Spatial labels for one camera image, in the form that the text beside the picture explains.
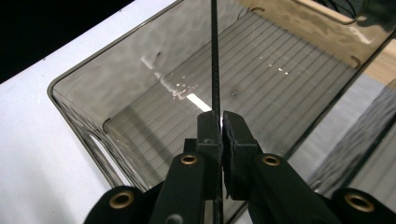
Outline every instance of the transparent plastic bin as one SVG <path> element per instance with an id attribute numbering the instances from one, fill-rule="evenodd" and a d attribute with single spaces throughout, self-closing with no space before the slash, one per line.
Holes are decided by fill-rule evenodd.
<path id="1" fill-rule="evenodd" d="M 315 7 L 218 1 L 221 109 L 242 115 L 265 152 L 287 158 L 393 32 L 364 9 L 366 21 Z M 210 36 L 210 2 L 177 1 L 50 84 L 110 185 L 152 188 L 196 137 L 197 116 L 211 109 Z M 240 205 L 226 203 L 226 220 Z"/>

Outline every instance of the white table surface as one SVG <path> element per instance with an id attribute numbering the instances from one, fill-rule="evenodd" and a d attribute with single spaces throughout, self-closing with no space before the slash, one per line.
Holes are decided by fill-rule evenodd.
<path id="1" fill-rule="evenodd" d="M 47 87 L 173 2 L 136 0 L 0 85 L 0 223 L 82 223 L 110 189 Z"/>

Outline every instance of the black background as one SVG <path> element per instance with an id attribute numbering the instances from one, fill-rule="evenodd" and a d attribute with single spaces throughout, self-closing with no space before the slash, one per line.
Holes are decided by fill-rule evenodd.
<path id="1" fill-rule="evenodd" d="M 0 1 L 0 83 L 133 0 Z"/>

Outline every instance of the wooden surface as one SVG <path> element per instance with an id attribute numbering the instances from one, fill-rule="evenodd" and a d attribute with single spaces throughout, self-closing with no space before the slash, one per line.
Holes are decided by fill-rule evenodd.
<path id="1" fill-rule="evenodd" d="M 327 16 L 330 19 L 339 21 L 343 24 L 350 24 L 353 22 L 353 19 L 344 16 L 343 14 L 336 12 L 328 7 L 325 7 L 313 0 L 294 0 L 294 1 L 300 2 L 300 4 L 310 7 L 311 9 L 317 11 L 318 13 Z"/>
<path id="2" fill-rule="evenodd" d="M 373 77 L 384 85 L 396 78 L 396 40 L 391 40 L 378 54 L 363 74 Z"/>

